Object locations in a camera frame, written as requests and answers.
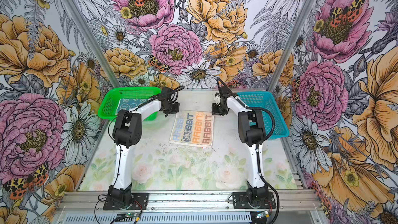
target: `teal plastic basket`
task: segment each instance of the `teal plastic basket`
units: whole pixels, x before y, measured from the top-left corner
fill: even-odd
[[[272,93],[267,91],[253,91],[238,93],[240,99],[249,107],[262,107],[272,113],[275,118],[275,130],[269,139],[276,139],[289,136],[289,129],[282,117],[281,111],[275,102]],[[263,112],[264,126],[266,134],[271,130],[271,118],[266,112]]]

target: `green basket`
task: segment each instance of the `green basket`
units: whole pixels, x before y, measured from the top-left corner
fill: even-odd
[[[161,92],[158,87],[118,87],[109,91],[98,110],[98,116],[103,119],[113,120],[117,116],[117,107],[121,99],[149,99]],[[157,112],[152,113],[145,120],[152,121]]]

